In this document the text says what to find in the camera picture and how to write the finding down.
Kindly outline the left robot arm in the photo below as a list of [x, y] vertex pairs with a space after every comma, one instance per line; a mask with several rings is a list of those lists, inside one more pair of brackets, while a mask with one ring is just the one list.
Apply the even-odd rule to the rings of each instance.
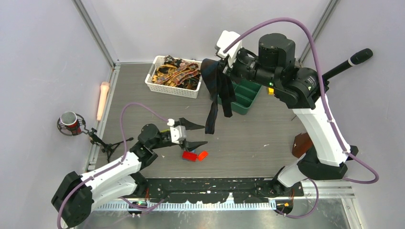
[[118, 159], [90, 172], [68, 173], [54, 196], [51, 204], [57, 210], [57, 228], [63, 225], [74, 228], [83, 223], [97, 207], [116, 198], [133, 195], [136, 198], [146, 193], [147, 181], [140, 171], [158, 157], [155, 149], [178, 145], [190, 151], [205, 141], [189, 142], [188, 130], [203, 129], [185, 118], [169, 119], [168, 130], [161, 131], [154, 124], [146, 124], [138, 135], [137, 142]]

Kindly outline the navy brown striped tie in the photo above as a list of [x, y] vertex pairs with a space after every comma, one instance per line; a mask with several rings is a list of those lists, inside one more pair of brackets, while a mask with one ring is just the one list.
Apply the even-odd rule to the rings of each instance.
[[204, 59], [201, 63], [201, 77], [212, 100], [211, 107], [205, 122], [205, 133], [214, 134], [218, 115], [218, 100], [221, 100], [224, 117], [233, 116], [232, 103], [236, 95], [232, 80], [223, 73], [224, 65], [220, 61]]

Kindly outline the green divided tray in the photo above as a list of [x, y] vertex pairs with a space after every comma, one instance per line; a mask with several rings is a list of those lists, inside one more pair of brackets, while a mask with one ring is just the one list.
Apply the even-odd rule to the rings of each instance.
[[241, 80], [225, 81], [225, 93], [217, 95], [217, 103], [222, 105], [225, 117], [231, 117], [234, 113], [246, 115], [257, 98], [262, 85]]

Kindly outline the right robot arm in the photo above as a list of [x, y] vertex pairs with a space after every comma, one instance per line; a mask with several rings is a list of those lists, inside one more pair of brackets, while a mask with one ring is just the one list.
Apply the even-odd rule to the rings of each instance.
[[225, 74], [272, 88], [274, 96], [302, 122], [313, 143], [295, 163], [282, 167], [265, 189], [284, 196], [306, 178], [342, 179], [348, 170], [349, 157], [342, 150], [347, 142], [337, 140], [327, 118], [317, 72], [295, 66], [295, 42], [280, 33], [266, 34], [259, 39], [255, 55], [242, 47], [238, 33], [223, 31], [216, 48], [225, 61]]

